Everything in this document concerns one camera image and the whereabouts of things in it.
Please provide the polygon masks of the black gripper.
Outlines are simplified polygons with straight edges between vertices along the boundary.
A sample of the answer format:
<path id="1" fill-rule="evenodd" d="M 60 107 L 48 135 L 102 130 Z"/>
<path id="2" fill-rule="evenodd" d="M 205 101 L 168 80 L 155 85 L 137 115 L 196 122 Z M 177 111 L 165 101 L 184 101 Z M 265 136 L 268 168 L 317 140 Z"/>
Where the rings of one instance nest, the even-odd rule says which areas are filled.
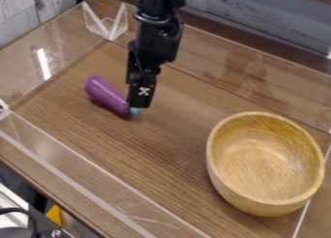
<path id="1" fill-rule="evenodd" d="M 135 13 L 135 19 L 140 24 L 136 38 L 128 43 L 128 105 L 148 108 L 156 87 L 155 75 L 159 74 L 163 64 L 176 60 L 184 23 L 173 14 L 148 16 Z"/>

